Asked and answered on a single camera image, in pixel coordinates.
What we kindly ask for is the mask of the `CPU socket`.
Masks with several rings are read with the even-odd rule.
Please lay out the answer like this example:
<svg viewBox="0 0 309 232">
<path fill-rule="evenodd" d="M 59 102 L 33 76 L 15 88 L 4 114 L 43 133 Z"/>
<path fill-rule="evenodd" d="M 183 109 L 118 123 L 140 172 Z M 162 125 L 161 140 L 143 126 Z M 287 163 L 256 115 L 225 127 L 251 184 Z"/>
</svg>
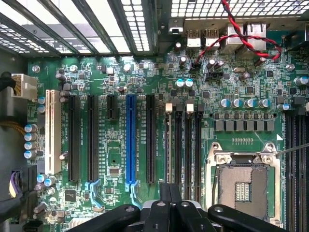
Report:
<svg viewBox="0 0 309 232">
<path fill-rule="evenodd" d="M 210 145 L 205 164 L 205 209 L 222 204 L 282 227 L 281 161 L 266 142 L 260 151 Z"/>
</svg>

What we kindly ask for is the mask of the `long black expansion slot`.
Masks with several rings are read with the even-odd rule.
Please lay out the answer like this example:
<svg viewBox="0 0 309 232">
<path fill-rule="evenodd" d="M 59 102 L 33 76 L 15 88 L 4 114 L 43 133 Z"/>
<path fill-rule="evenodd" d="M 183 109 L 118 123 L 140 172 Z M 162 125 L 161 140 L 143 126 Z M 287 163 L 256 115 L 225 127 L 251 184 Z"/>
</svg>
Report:
<svg viewBox="0 0 309 232">
<path fill-rule="evenodd" d="M 155 182 L 156 112 L 155 96 L 146 96 L 146 181 Z"/>
<path fill-rule="evenodd" d="M 100 183 L 98 172 L 98 97 L 87 96 L 87 186 L 90 201 L 97 209 L 101 204 L 96 201 L 96 187 Z"/>
<path fill-rule="evenodd" d="M 80 98 L 69 97 L 68 106 L 68 178 L 71 182 L 80 180 Z"/>
</svg>

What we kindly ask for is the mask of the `blue expansion slot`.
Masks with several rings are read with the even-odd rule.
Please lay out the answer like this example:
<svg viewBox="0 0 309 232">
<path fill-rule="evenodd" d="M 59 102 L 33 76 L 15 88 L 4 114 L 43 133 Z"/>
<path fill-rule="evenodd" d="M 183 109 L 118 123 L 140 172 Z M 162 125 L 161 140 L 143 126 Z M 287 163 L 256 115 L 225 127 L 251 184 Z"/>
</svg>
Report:
<svg viewBox="0 0 309 232">
<path fill-rule="evenodd" d="M 136 95 L 126 96 L 126 191 L 129 192 L 131 203 L 141 209 L 136 201 Z"/>
</svg>

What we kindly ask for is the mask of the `short black expansion slot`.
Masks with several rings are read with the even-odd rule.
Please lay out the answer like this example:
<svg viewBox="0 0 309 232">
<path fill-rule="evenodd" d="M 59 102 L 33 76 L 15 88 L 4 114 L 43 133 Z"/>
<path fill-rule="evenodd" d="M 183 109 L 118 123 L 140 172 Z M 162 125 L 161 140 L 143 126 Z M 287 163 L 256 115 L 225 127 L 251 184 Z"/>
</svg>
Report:
<svg viewBox="0 0 309 232">
<path fill-rule="evenodd" d="M 118 120 L 118 99 L 116 95 L 108 95 L 106 98 L 107 119 L 112 121 Z"/>
</svg>

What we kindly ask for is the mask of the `thin metal locking lever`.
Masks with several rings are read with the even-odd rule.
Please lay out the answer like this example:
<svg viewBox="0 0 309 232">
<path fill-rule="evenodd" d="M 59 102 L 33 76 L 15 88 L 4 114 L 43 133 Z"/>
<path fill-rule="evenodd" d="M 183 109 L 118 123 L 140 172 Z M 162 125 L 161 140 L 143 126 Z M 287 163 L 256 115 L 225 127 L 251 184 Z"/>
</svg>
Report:
<svg viewBox="0 0 309 232">
<path fill-rule="evenodd" d="M 283 150 L 283 151 L 279 151 L 279 152 L 276 153 L 276 156 L 286 154 L 286 153 L 289 153 L 289 152 L 293 152 L 293 151 L 296 151 L 296 150 L 300 150 L 300 149 L 306 148 L 306 147 L 309 147 L 309 143 L 304 144 L 304 145 L 298 145 L 298 146 L 295 146 L 293 148 L 289 148 L 289 149 L 286 149 L 286 150 Z"/>
</svg>

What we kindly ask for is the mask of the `white expansion slot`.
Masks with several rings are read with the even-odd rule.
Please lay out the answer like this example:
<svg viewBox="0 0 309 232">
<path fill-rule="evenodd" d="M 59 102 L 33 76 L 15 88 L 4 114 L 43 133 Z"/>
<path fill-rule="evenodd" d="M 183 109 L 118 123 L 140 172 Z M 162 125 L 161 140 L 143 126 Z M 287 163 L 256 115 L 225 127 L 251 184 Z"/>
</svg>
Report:
<svg viewBox="0 0 309 232">
<path fill-rule="evenodd" d="M 45 173 L 61 171 L 61 103 L 58 90 L 45 91 Z"/>
</svg>

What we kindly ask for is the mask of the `green Dell motherboard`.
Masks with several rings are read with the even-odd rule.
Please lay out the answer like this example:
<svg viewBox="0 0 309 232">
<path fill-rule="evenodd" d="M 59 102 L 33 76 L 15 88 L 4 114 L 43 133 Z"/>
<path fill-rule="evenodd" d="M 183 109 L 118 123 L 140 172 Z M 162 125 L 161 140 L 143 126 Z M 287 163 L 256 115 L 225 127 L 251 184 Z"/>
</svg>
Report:
<svg viewBox="0 0 309 232">
<path fill-rule="evenodd" d="M 205 209 L 205 164 L 210 145 L 224 150 L 260 151 L 272 142 L 276 151 L 285 148 L 285 116 L 294 116 L 294 147 L 299 144 L 299 117 L 309 117 L 309 22 L 294 31 L 268 31 L 282 45 L 276 60 L 241 58 L 215 47 L 204 56 L 177 43 L 176 51 L 156 58 L 61 58 L 36 59 L 30 74 L 38 78 L 38 99 L 28 104 L 25 157 L 37 166 L 39 207 L 31 219 L 41 222 L 41 232 L 67 232 L 123 204 L 132 204 L 126 191 L 126 96 L 136 95 L 136 198 L 141 207 L 160 199 L 160 184 L 167 182 L 166 103 L 172 103 L 171 155 L 174 182 L 175 111 L 182 113 L 182 191 L 184 197 L 184 132 L 186 104 L 194 104 L 192 118 L 191 201 Z M 45 173 L 45 91 L 60 92 L 61 171 Z M 80 180 L 68 178 L 69 97 L 80 98 Z M 97 209 L 87 186 L 87 96 L 98 97 Z M 116 95 L 118 120 L 107 119 L 106 98 Z M 146 181 L 146 96 L 155 96 L 155 182 Z M 195 201 L 195 113 L 201 121 L 201 198 Z M 299 150 L 295 156 L 295 218 L 300 232 Z M 286 161 L 281 161 L 281 219 L 287 229 Z"/>
</svg>

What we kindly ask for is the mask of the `white power connector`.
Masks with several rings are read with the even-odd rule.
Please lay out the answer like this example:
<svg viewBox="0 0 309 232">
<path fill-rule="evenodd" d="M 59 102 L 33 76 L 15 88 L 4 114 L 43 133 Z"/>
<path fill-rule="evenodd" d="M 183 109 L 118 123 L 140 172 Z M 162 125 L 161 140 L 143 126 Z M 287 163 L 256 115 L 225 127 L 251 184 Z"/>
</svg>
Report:
<svg viewBox="0 0 309 232">
<path fill-rule="evenodd" d="M 13 98 L 22 98 L 35 102 L 38 98 L 38 79 L 22 73 L 13 73 L 15 87 L 11 90 Z"/>
</svg>

